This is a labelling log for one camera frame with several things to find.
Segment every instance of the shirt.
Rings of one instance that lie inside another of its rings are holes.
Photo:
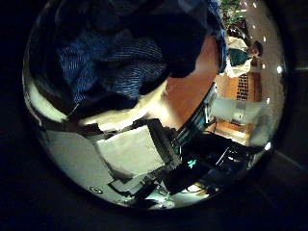
[[[244,51],[246,53],[246,50],[248,49],[247,45],[244,43],[244,41],[240,38],[235,37],[229,37],[227,39],[227,45],[229,49],[239,49],[241,51]],[[248,58],[244,64],[238,64],[232,66],[232,62],[230,61],[230,58],[227,58],[227,67],[225,69],[225,73],[230,78],[240,77],[241,75],[247,73],[250,70],[250,63],[251,59]]]

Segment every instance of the light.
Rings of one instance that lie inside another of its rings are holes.
[[[271,148],[271,142],[268,142],[264,149],[265,149],[266,151],[269,151],[270,148]]]
[[[193,168],[193,166],[196,164],[196,160],[190,160],[187,162],[190,168]]]
[[[187,188],[188,192],[199,192],[201,189],[196,185],[191,185]]]
[[[278,67],[277,67],[277,72],[278,72],[278,74],[281,74],[282,73],[282,67],[279,65]]]

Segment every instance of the table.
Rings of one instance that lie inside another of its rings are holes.
[[[148,113],[163,126],[179,130],[193,115],[218,74],[218,47],[214,37],[206,37],[195,70],[185,78],[167,79],[167,93]]]

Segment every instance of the person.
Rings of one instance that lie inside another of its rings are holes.
[[[227,45],[229,51],[225,74],[230,78],[240,77],[247,73],[250,70],[252,59],[263,55],[263,45],[258,40],[247,47],[242,39],[229,37]]]

